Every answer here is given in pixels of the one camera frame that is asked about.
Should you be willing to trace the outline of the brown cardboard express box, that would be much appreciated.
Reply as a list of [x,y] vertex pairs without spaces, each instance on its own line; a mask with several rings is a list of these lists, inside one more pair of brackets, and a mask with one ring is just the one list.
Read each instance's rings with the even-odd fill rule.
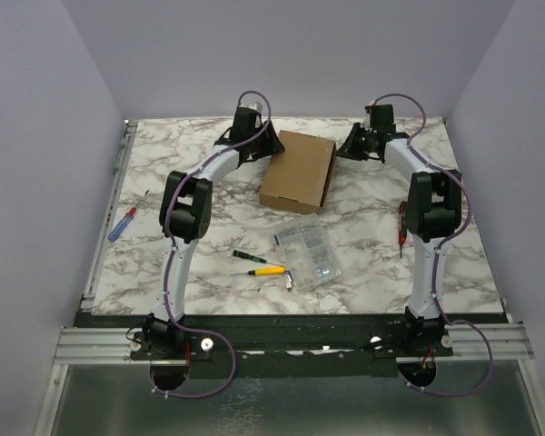
[[281,131],[279,138],[285,151],[269,162],[260,205],[290,213],[320,213],[332,181],[336,143],[289,131]]

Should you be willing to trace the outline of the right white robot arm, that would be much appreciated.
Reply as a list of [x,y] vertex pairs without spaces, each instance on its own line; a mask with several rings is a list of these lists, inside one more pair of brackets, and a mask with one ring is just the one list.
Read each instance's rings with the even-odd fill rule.
[[355,123],[337,155],[353,161],[378,160],[390,164],[409,184],[401,220],[413,238],[415,262],[406,317],[416,323],[399,333],[401,348],[419,355],[431,346],[430,331],[418,322],[439,321],[439,295],[449,239],[461,225],[461,174],[445,173],[411,144],[413,137],[399,132],[393,106],[372,103],[366,118]]

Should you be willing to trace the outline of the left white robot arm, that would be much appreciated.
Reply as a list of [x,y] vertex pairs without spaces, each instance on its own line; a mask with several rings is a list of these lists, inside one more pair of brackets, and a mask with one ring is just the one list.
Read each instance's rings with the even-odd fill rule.
[[185,288],[198,242],[212,216],[213,188],[242,164],[284,152],[272,121],[260,104],[238,106],[232,126],[214,143],[212,152],[188,172],[169,173],[159,221],[164,236],[162,285],[152,316],[161,322],[184,315]]

